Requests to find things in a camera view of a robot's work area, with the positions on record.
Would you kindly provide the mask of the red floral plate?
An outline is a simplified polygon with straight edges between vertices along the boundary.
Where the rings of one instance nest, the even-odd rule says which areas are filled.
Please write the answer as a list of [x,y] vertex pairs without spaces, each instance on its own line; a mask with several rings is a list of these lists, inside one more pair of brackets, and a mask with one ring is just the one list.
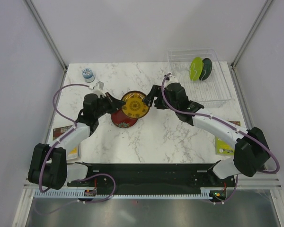
[[118,128],[130,128],[137,123],[137,119],[127,117],[122,110],[111,114],[112,123]]

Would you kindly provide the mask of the yellow patterned plate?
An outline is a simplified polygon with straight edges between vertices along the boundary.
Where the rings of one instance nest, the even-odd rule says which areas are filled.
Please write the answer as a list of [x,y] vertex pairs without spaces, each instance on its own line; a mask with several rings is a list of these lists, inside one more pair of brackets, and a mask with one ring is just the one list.
[[141,91],[130,91],[123,95],[122,101],[125,105],[122,106],[122,112],[128,118],[140,119],[143,118],[150,108],[142,101],[146,95]]

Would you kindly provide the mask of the lime green plate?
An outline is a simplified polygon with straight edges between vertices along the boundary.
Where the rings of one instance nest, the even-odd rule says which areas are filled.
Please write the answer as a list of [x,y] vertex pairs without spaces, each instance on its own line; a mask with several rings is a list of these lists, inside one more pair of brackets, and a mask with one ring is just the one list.
[[199,80],[203,70],[203,61],[201,57],[195,57],[190,66],[190,79],[192,81]]

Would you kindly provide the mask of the dark green plate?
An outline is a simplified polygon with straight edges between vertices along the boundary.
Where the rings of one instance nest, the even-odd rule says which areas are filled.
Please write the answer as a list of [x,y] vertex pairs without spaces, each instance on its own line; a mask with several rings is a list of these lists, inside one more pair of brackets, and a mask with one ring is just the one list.
[[202,68],[201,75],[199,77],[200,81],[204,81],[204,80],[208,79],[211,72],[212,72],[212,68],[213,68],[213,64],[212,64],[211,59],[204,58],[202,62],[203,62],[203,68]]

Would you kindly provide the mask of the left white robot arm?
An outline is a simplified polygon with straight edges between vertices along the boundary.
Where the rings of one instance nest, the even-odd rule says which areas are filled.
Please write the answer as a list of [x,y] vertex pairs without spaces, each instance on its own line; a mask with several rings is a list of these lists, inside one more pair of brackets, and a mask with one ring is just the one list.
[[90,137],[99,125],[99,118],[122,109],[125,102],[104,95],[87,94],[83,108],[73,126],[50,144],[39,143],[34,147],[28,180],[39,186],[39,191],[59,190],[67,179],[66,157],[77,145]]

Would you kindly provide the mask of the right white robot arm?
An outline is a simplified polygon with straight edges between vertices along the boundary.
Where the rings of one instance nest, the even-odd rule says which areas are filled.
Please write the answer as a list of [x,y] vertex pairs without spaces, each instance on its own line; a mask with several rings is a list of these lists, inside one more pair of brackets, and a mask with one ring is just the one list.
[[175,111],[180,121],[213,134],[234,149],[233,158],[218,161],[210,168],[207,174],[210,185],[218,186],[232,175],[252,177],[256,172],[264,172],[264,164],[270,155],[259,128],[249,130],[212,116],[203,105],[189,100],[179,83],[171,83],[165,88],[154,85],[142,101],[148,107]]

